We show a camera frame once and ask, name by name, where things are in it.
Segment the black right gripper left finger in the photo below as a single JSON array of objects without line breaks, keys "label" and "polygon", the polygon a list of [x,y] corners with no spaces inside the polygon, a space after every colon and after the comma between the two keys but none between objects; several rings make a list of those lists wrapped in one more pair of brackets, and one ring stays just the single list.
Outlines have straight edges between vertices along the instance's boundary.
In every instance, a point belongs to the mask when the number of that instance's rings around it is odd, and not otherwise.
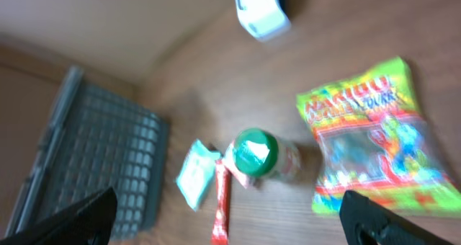
[{"label": "black right gripper left finger", "polygon": [[107,245],[117,213],[108,187],[72,204],[37,225],[1,240],[1,245]]}]

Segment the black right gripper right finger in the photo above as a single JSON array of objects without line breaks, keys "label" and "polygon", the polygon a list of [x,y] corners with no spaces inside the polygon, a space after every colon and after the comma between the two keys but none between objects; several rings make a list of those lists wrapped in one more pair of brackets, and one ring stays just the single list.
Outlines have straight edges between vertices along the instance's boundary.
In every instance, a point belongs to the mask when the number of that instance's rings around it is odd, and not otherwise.
[{"label": "black right gripper right finger", "polygon": [[358,192],[344,193],[339,211],[348,245],[451,245]]}]

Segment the Haribo gummy worms bag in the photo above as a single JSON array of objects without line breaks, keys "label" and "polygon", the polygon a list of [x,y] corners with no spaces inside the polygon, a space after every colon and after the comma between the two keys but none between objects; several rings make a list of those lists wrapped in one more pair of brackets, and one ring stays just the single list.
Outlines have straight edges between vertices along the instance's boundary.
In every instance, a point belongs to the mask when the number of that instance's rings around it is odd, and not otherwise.
[{"label": "Haribo gummy worms bag", "polygon": [[460,191],[442,165],[402,58],[299,94],[297,108],[323,155],[314,213],[337,213],[353,190],[398,212],[460,216]]}]

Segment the teal wet wipes pack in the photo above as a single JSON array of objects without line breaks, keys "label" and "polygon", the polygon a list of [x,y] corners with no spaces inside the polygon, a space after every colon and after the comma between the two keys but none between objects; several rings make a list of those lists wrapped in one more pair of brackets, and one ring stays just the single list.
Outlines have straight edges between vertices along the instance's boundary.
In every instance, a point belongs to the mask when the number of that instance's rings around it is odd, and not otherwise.
[{"label": "teal wet wipes pack", "polygon": [[198,139],[188,150],[181,171],[176,177],[176,185],[193,211],[200,208],[215,176],[215,162],[220,158],[219,151],[209,150]]}]

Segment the green lid jar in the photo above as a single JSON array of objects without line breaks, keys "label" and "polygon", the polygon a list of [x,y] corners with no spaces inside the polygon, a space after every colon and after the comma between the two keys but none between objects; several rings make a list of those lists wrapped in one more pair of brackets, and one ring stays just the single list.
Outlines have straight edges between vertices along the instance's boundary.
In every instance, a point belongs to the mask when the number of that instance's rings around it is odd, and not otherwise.
[{"label": "green lid jar", "polygon": [[233,162],[253,178],[294,181],[301,170],[296,145],[260,128],[245,129],[234,140]]}]

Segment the small red packet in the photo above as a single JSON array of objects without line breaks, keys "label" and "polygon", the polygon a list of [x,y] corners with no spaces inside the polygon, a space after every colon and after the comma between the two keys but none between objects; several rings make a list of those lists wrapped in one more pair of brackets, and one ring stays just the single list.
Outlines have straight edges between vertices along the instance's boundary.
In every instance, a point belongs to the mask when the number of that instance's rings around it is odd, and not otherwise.
[{"label": "small red packet", "polygon": [[230,193],[231,193],[231,173],[226,168],[222,160],[216,162],[216,193],[217,210],[215,221],[212,227],[211,244],[229,245],[228,224],[230,217]]}]

